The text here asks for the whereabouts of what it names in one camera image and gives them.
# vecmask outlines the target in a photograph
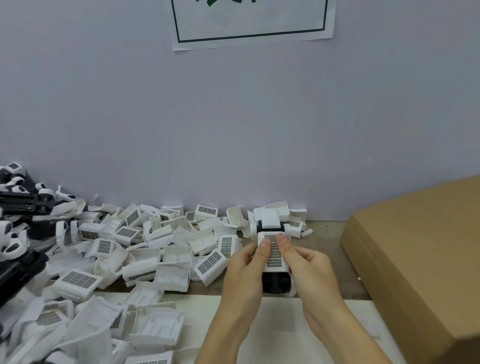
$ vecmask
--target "table surface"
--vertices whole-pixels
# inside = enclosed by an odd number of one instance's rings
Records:
[[[317,250],[330,257],[344,300],[370,300],[370,295],[359,280],[355,268],[340,245],[339,239],[344,227],[345,222],[343,221],[307,221],[307,228],[313,229],[313,234],[301,239],[292,238],[292,243],[304,248]],[[243,246],[250,243],[252,243],[251,239],[242,239]],[[186,294],[221,295],[224,274],[208,287],[205,287],[201,281],[190,282]],[[132,289],[133,287],[126,287],[125,282],[120,278],[104,291],[130,292]]]

